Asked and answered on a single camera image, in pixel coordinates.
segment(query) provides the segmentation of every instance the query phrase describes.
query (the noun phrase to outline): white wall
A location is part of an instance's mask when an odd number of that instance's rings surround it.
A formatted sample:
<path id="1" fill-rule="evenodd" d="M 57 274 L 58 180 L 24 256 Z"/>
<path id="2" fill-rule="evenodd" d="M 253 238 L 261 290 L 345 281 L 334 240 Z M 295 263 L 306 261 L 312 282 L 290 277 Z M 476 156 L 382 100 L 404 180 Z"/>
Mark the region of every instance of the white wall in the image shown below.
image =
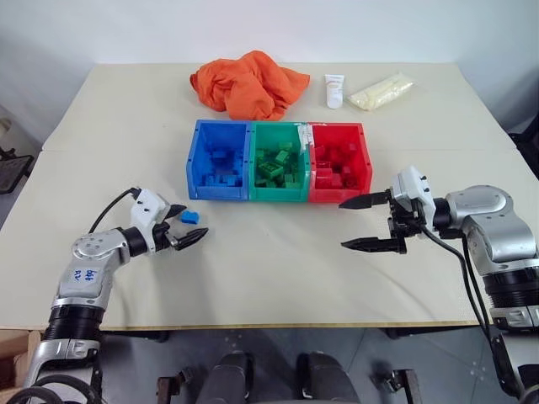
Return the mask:
<path id="1" fill-rule="evenodd" d="M 96 62 L 260 49 L 277 61 L 457 61 L 507 128 L 537 110 L 538 9 L 538 0 L 0 0 L 0 104 L 43 141 Z"/>

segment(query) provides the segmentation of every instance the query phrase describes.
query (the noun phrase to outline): gray floor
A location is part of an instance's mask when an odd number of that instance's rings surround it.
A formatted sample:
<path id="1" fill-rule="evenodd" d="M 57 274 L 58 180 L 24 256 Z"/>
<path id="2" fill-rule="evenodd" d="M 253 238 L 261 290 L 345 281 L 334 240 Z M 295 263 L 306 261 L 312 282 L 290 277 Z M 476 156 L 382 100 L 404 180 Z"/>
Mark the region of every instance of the gray floor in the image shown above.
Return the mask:
<path id="1" fill-rule="evenodd" d="M 406 402 L 403 391 L 384 396 L 370 382 L 372 366 L 380 361 L 415 369 L 425 404 L 516 402 L 499 388 L 488 347 L 475 327 L 398 340 L 374 328 L 181 331 L 166 343 L 108 336 L 102 351 L 104 396 L 114 404 L 156 402 L 157 377 L 190 366 L 195 382 L 172 400 L 190 404 L 213 364 L 238 349 L 256 358 L 251 402 L 294 398 L 296 357 L 311 351 L 333 355 L 365 404 Z"/>

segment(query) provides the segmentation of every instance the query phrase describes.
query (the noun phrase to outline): plastic storage bin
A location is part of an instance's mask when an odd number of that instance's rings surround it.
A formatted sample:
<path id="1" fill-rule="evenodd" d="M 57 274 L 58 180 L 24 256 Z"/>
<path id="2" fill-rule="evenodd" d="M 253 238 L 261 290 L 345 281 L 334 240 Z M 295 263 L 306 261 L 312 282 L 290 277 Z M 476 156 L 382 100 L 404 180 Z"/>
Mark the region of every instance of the plastic storage bin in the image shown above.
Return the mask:
<path id="1" fill-rule="evenodd" d="M 187 160 L 191 199 L 248 199 L 247 121 L 197 120 Z"/>
<path id="2" fill-rule="evenodd" d="M 307 202 L 311 160 L 295 122 L 253 122 L 249 199 Z"/>
<path id="3" fill-rule="evenodd" d="M 361 124 L 312 123 L 309 202 L 340 203 L 371 189 L 372 166 Z"/>

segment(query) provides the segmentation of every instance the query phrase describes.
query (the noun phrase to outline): table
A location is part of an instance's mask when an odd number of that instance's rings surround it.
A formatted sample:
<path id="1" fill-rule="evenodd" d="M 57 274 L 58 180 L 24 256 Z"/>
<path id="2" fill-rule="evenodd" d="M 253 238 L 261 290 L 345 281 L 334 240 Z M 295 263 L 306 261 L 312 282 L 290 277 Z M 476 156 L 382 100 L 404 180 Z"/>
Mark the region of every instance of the table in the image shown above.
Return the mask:
<path id="1" fill-rule="evenodd" d="M 228 119 L 201 104 L 191 88 L 189 75 L 198 66 L 96 66 L 43 150 L 184 151 L 195 120 Z M 370 151 L 515 148 L 454 64 L 285 66 L 311 74 L 311 83 L 283 120 L 361 122 Z M 326 106 L 324 73 L 344 74 L 344 92 L 350 94 L 398 71 L 417 86 L 383 109 Z"/>
<path id="2" fill-rule="evenodd" d="M 358 88 L 396 70 L 416 78 L 421 87 L 406 98 L 362 113 L 349 105 L 326 110 L 315 76 L 286 118 L 363 122 L 373 190 L 385 189 L 409 164 L 429 176 L 434 195 L 491 183 L 513 196 L 517 214 L 539 234 L 539 184 L 455 66 L 294 66 L 313 76 L 343 72 L 349 86 Z M 183 252 L 134 258 L 121 268 L 103 329 L 476 323 L 458 262 L 431 242 L 411 239 L 404 256 L 339 245 L 387 236 L 386 206 L 349 211 L 335 205 L 189 201 L 184 164 L 195 119 L 223 118 L 187 92 L 184 81 L 193 70 L 93 70 L 0 231 L 0 327 L 45 327 L 71 243 L 132 185 L 186 203 L 211 231 Z M 363 72 L 361 79 L 353 72 Z M 443 115 L 454 118 L 438 122 L 435 117 Z M 100 228 L 127 226 L 130 206 L 122 201 Z M 173 226 L 178 234 L 188 229 L 179 222 Z"/>

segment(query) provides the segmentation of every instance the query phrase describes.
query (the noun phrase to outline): bag of white items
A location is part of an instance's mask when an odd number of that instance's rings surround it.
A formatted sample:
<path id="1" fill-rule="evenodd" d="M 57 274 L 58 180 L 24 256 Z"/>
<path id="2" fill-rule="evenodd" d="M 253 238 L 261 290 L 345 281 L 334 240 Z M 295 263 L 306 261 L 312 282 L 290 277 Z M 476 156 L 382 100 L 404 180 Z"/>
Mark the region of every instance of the bag of white items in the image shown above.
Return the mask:
<path id="1" fill-rule="evenodd" d="M 382 80 L 348 97 L 348 100 L 365 111 L 372 111 L 406 93 L 414 84 L 401 72 Z"/>

